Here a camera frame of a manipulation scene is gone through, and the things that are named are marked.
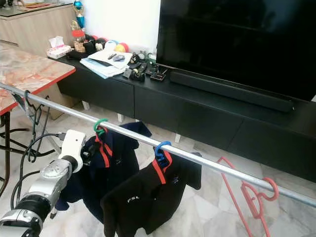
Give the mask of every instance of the black television screen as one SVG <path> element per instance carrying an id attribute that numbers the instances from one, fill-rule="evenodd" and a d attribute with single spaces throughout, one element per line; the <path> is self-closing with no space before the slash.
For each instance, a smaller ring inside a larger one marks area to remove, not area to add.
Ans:
<path id="1" fill-rule="evenodd" d="M 278 94 L 316 95 L 316 0 L 161 0 L 157 62 Z"/>

